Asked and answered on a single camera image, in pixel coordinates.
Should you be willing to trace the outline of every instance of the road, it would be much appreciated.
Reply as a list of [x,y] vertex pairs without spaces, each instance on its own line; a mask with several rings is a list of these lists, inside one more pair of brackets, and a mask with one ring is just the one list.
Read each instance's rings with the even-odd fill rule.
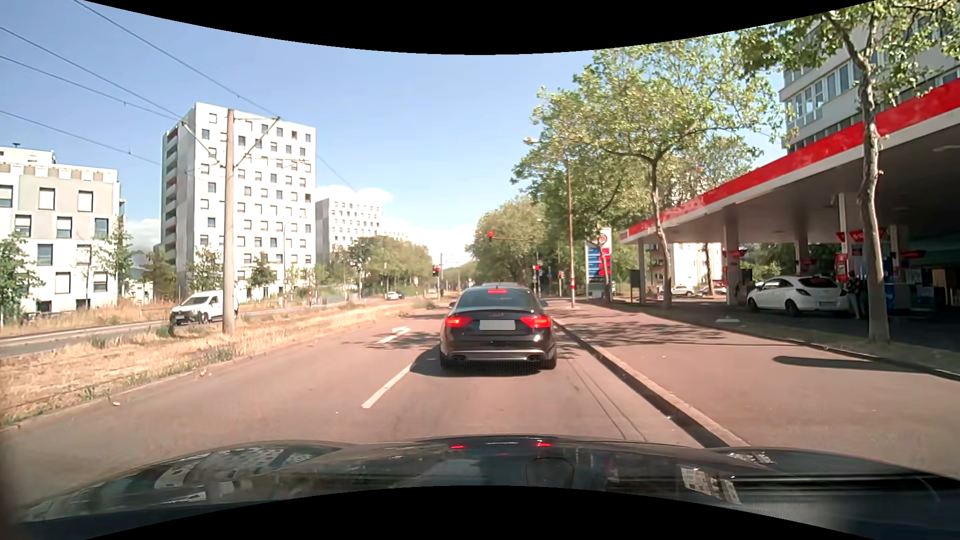
[[551,371],[510,365],[450,375],[444,311],[213,366],[39,417],[0,435],[19,503],[166,457],[269,439],[377,442],[490,432],[578,434],[697,446],[563,339]]
[[[409,301],[409,299],[404,299],[400,302]],[[364,306],[378,306],[380,304],[384,304],[385,302],[386,301],[382,298],[370,298],[364,302]],[[297,312],[307,311],[310,309],[322,309],[322,307],[281,307],[271,309],[255,309],[250,311],[241,311],[240,315],[242,317],[251,317],[252,319],[256,319],[258,317],[265,317],[284,311]],[[156,329],[166,325],[166,321],[147,321],[143,323],[129,323],[96,328],[49,331],[37,334],[23,334],[3,337],[0,338],[0,358],[54,351],[75,343],[83,343],[94,335],[103,337],[104,339],[113,339],[115,337],[121,337],[124,335],[136,335],[139,333],[155,331]]]

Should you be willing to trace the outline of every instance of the car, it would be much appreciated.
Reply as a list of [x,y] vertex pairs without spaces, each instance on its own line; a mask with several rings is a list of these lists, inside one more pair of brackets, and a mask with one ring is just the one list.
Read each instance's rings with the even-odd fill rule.
[[465,290],[450,303],[441,327],[441,367],[517,361],[544,370],[556,368],[557,341],[545,307],[547,303],[524,286],[482,285]]
[[[224,291],[208,290],[192,294],[177,307],[170,310],[170,322],[175,325],[187,323],[206,324],[224,318]],[[240,301],[233,295],[233,316],[240,312]]]
[[793,316],[804,311],[850,310],[847,291],[834,280],[821,276],[776,276],[747,294],[750,311],[783,309]]

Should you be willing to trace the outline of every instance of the white apartment building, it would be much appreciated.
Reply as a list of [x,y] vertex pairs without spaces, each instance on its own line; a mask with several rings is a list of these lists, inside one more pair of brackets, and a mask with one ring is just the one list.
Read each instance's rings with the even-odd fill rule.
[[329,262],[336,246],[346,249],[353,240],[364,236],[410,239],[397,221],[383,215],[380,199],[365,197],[342,185],[327,187],[317,198],[316,249],[321,262]]
[[[270,295],[283,292],[290,266],[315,262],[316,135],[309,126],[234,113],[234,267],[241,300],[263,296],[247,282],[256,258],[276,271]],[[176,266],[182,296],[196,251],[224,252],[227,108],[197,103],[164,134],[162,149],[161,251]]]
[[0,234],[17,231],[44,282],[24,311],[116,304],[116,279],[91,264],[96,246],[123,219],[115,169],[57,163],[53,151],[0,147]]
[[[860,31],[853,37],[854,43],[866,43],[866,32]],[[874,54],[873,61],[878,59]],[[930,68],[934,76],[918,85],[920,88],[932,88],[957,78],[957,61],[943,54],[940,47],[934,47],[921,53],[917,62]],[[794,152],[847,128],[861,120],[863,115],[857,112],[859,97],[854,90],[860,79],[860,70],[853,65],[846,49],[841,49],[817,69],[786,71],[783,73],[783,89],[780,101],[792,114],[787,116],[786,129],[796,129],[796,134],[785,141],[788,152]],[[907,90],[900,95],[902,103],[912,98],[916,92]],[[889,105],[877,103],[878,110]]]

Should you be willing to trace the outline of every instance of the dry grass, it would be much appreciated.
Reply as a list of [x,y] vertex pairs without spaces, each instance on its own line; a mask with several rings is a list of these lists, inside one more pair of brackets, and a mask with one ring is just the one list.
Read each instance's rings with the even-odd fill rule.
[[386,306],[237,321],[234,336],[217,325],[163,328],[105,341],[91,338],[36,355],[0,359],[0,425],[79,404],[120,390],[185,373],[206,365],[266,352],[274,347],[314,339],[409,307]]
[[25,323],[20,326],[4,327],[0,329],[0,337],[41,333],[45,331],[121,325],[141,321],[162,321],[169,316],[170,309],[174,306],[176,306],[176,304],[170,302],[157,302],[145,306],[136,306],[133,302],[124,302],[120,306],[81,309],[79,311],[65,313],[58,317],[38,319],[32,323]]

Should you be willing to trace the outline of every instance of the utility pole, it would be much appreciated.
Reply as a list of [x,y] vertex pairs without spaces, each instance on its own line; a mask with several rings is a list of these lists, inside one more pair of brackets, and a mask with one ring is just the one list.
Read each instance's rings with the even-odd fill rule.
[[224,333],[233,334],[233,295],[236,288],[233,274],[233,249],[236,239],[233,237],[233,207],[236,191],[233,189],[233,109],[227,109],[227,170],[224,181]]

